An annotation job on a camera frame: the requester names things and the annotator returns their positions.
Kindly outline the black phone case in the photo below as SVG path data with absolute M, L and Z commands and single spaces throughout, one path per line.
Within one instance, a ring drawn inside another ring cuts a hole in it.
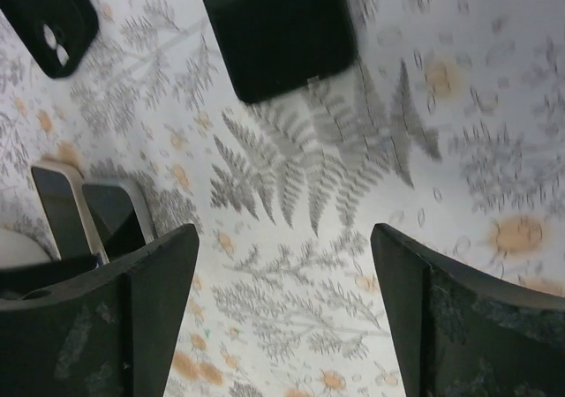
M 1 0 L 1 11 L 52 79 L 70 77 L 99 32 L 90 0 Z

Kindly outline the dark smartphone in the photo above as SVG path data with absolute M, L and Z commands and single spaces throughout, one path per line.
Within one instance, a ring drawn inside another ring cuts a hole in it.
M 238 99 L 254 104 L 347 69 L 347 0 L 202 0 Z

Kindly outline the silver smartphone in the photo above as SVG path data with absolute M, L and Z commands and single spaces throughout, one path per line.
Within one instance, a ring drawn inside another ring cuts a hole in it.
M 155 240 L 147 202 L 133 180 L 93 178 L 81 188 L 109 261 Z

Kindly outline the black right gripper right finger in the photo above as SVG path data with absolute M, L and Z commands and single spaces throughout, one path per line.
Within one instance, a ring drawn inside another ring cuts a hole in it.
M 378 223 L 371 247 L 408 396 L 562 396 L 564 300 Z

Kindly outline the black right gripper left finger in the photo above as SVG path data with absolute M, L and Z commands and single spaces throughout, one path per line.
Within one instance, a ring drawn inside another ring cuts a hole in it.
M 105 265 L 3 269 L 2 395 L 163 395 L 198 251 L 185 224 Z

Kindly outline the blue smartphone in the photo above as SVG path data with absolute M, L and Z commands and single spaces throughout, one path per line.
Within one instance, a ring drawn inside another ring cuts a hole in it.
M 94 255 L 109 262 L 82 191 L 83 176 L 73 166 L 40 160 L 30 167 L 49 230 L 61 260 Z

